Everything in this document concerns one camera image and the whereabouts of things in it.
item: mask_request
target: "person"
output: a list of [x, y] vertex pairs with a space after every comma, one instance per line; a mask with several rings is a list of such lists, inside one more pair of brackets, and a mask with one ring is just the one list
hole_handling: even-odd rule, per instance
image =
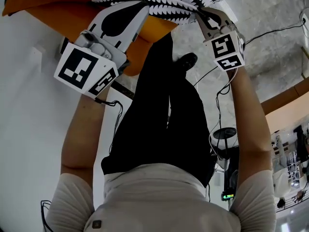
[[[202, 100], [185, 78], [197, 58], [191, 53], [173, 63], [172, 48], [168, 34], [149, 51], [110, 155], [101, 162], [104, 203], [96, 210], [93, 166], [105, 107], [81, 96], [46, 216], [54, 232], [274, 231], [270, 132], [245, 69], [231, 82], [240, 160], [238, 190], [227, 211], [205, 197], [215, 162]], [[106, 100], [107, 93], [98, 98]]]
[[277, 207], [285, 207], [285, 196], [291, 191], [292, 181], [289, 179], [287, 159], [279, 135], [276, 136], [277, 147], [279, 149], [279, 159], [276, 159], [273, 164], [273, 182], [275, 197], [279, 198]]

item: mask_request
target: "black cable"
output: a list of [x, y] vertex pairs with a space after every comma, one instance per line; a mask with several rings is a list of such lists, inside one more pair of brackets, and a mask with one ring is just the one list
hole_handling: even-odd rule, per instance
[[212, 72], [214, 69], [217, 69], [218, 66], [214, 67], [212, 70], [208, 71], [205, 75], [203, 75], [193, 86], [199, 83], [200, 80], [202, 80], [205, 76], [207, 76], [210, 72]]
[[303, 24], [302, 24], [302, 25], [299, 25], [299, 26], [293, 26], [293, 27], [289, 27], [289, 28], [276, 29], [276, 30], [272, 30], [272, 31], [263, 33], [263, 34], [261, 34], [261, 35], [259, 35], [259, 36], [256, 36], [256, 37], [250, 39], [246, 44], [249, 44], [250, 42], [252, 42], [252, 41], [254, 41], [254, 40], [256, 40], [256, 39], [258, 39], [258, 38], [260, 38], [260, 37], [262, 37], [262, 36], [264, 36], [264, 35], [266, 35], [266, 34], [269, 34], [269, 33], [280, 32], [280, 31], [284, 31], [284, 30], [287, 30], [287, 29], [293, 29], [293, 28], [301, 28], [305, 23], [306, 23], [306, 22], [303, 21]]
[[44, 208], [49, 209], [47, 206], [45, 206], [46, 204], [51, 205], [52, 202], [50, 202], [49, 200], [42, 200], [41, 201], [41, 217], [42, 217], [42, 223], [43, 223], [43, 227], [44, 227], [44, 231], [47, 232], [46, 228], [50, 231], [53, 232], [53, 230], [48, 226], [46, 220], [45, 220], [45, 214], [44, 214]]
[[[228, 90], [226, 93], [222, 93], [223, 90], [225, 90], [228, 87]], [[219, 95], [226, 95], [229, 91], [231, 90], [231, 84], [225, 85], [218, 93], [216, 96], [216, 104], [217, 104], [217, 108], [219, 110], [219, 126], [220, 126], [220, 130], [219, 130], [219, 137], [218, 137], [218, 141], [217, 141], [217, 149], [219, 147], [219, 141], [220, 141], [220, 137], [221, 137], [221, 129], [222, 129], [222, 125], [221, 125], [221, 109], [220, 109], [220, 104], [219, 104]]]
[[209, 198], [209, 203], [211, 202], [211, 186], [208, 183], [208, 198]]
[[117, 127], [118, 127], [120, 118], [121, 118], [121, 116], [122, 116], [122, 112], [123, 112], [123, 110], [124, 110], [124, 107], [123, 107], [123, 105], [120, 103], [120, 101], [109, 102], [109, 101], [102, 101], [102, 100], [99, 99], [99, 98], [95, 98], [95, 102], [100, 103], [100, 104], [105, 104], [105, 105], [108, 105], [108, 106], [116, 106], [116, 104], [119, 104], [119, 105], [120, 105], [120, 110], [119, 110], [119, 113], [118, 113], [118, 116], [117, 116], [117, 119], [116, 119], [116, 123], [115, 123], [114, 135], [113, 135], [113, 137], [112, 137], [112, 143], [111, 143], [110, 149], [109, 149], [109, 153], [111, 153], [112, 144], [113, 144], [113, 139], [114, 139], [114, 137], [115, 137], [115, 135], [116, 135]]
[[234, 142], [234, 143], [233, 143], [233, 145], [232, 145], [232, 148], [234, 147], [234, 145], [235, 145], [235, 143], [236, 143], [237, 139], [238, 139], [238, 134], [237, 134], [237, 136], [236, 136], [236, 140], [235, 140], [235, 142]]

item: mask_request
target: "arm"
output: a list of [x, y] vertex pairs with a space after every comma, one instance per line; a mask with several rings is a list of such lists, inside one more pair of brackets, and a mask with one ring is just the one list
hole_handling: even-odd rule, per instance
[[239, 140], [239, 187], [253, 174], [271, 169], [272, 147], [264, 111], [243, 67], [231, 87]]
[[276, 213], [267, 121], [244, 68], [231, 82], [239, 139], [238, 189], [231, 211], [241, 231], [275, 230]]
[[[99, 94], [106, 100], [109, 87]], [[69, 126], [61, 154], [61, 174], [74, 174], [92, 187], [93, 166], [103, 122], [105, 105], [82, 95]]]
[[[99, 94], [106, 100], [109, 88]], [[58, 232], [82, 232], [94, 212], [92, 179], [105, 106], [82, 95], [67, 132], [61, 175], [46, 217]]]

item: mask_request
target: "green light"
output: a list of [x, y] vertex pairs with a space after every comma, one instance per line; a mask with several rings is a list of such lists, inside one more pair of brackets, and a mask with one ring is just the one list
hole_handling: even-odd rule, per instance
[[231, 194], [231, 195], [224, 195], [224, 196], [223, 196], [224, 199], [229, 199], [229, 198], [233, 198], [233, 197], [234, 197], [233, 194]]

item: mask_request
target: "black shoe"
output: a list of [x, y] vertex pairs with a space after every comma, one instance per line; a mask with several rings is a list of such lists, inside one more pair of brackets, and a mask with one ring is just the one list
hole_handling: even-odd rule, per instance
[[197, 55], [193, 52], [190, 52], [186, 55], [183, 55], [180, 59], [175, 62], [175, 66], [177, 69], [180, 69], [184, 72], [187, 72], [191, 69], [197, 62]]

